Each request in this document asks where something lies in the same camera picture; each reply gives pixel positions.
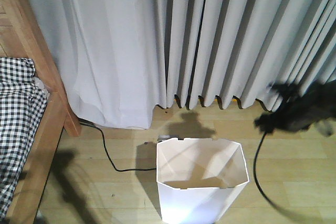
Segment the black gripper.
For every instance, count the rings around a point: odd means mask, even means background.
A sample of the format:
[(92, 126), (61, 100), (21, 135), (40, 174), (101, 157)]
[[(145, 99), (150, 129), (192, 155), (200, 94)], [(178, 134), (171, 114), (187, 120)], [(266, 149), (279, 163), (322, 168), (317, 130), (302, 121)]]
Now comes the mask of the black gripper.
[(300, 99), (299, 86), (294, 83), (274, 83), (270, 84), (270, 91), (278, 93), (282, 97), (282, 101), (278, 109), (271, 113), (263, 113), (260, 117), (254, 119), (254, 127), (259, 128), (260, 132), (273, 132), (275, 129), (280, 129), (288, 132), (298, 132), (308, 130), (310, 124), (301, 127), (289, 125), (289, 120), (293, 117), (289, 112), (293, 106), (293, 102)]

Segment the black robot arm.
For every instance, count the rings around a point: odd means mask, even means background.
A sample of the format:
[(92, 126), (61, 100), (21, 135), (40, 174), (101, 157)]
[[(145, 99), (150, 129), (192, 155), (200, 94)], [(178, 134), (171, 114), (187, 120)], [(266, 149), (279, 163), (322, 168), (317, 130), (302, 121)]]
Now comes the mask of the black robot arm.
[(254, 120), (260, 132), (273, 133), (275, 129), (298, 132), (327, 119), (335, 119), (335, 81), (313, 82), (303, 95), (295, 83), (274, 83), (271, 86), (282, 101), (273, 113), (263, 113)]

